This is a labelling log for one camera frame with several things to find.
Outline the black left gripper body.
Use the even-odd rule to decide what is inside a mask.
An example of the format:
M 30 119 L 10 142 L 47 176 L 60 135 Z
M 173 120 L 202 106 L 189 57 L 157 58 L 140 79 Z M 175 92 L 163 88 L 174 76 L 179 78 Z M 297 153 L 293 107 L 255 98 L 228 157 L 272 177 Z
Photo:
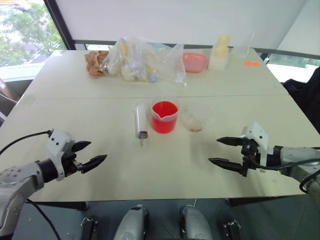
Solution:
M 80 150 L 82 150 L 81 147 L 72 147 L 62 155 L 61 163 L 65 177 L 68 177 L 76 172 L 81 172 L 82 174 L 84 173 L 83 164 L 76 161 L 76 152 Z

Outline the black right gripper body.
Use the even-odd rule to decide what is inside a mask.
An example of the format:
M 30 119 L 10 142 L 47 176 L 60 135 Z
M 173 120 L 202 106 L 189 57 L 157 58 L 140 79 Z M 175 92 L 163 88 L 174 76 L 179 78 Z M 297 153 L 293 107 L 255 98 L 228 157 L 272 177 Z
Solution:
M 260 164 L 255 158 L 258 152 L 258 144 L 255 140 L 247 138 L 240 138 L 240 143 L 242 146 L 241 154 L 243 155 L 240 174 L 246 177 L 249 169 L 256 170 L 260 168 Z

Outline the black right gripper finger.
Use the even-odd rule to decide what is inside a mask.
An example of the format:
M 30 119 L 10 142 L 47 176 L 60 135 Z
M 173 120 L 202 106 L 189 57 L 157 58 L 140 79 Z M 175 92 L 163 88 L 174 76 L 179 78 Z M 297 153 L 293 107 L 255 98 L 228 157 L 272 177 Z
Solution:
M 220 137 L 216 140 L 219 143 L 228 145 L 228 146 L 242 146 L 243 145 L 243 139 L 240 137 L 229 137 L 229 136 L 225 136 L 225 137 Z
M 208 158 L 208 160 L 220 168 L 242 174 L 243 166 L 239 163 L 231 162 L 228 159 L 219 157 Z

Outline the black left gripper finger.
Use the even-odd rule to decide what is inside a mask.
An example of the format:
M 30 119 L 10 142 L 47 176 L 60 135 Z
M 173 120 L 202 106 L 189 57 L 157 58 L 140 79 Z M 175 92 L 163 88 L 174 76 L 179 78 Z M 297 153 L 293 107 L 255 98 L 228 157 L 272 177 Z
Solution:
M 88 145 L 90 145 L 91 142 L 90 141 L 78 141 L 78 142 L 75 142 L 71 148 L 71 151 L 73 153 L 76 153 L 78 151 L 81 151 L 83 150 L 84 148 L 86 148 Z
M 99 166 L 106 158 L 107 158 L 107 154 L 104 155 L 98 155 L 93 157 L 92 159 L 90 159 L 88 162 L 84 163 L 81 168 L 80 168 L 80 172 L 82 174 L 85 174 L 91 170 L 93 170 L 94 168 L 96 168 L 97 166 Z

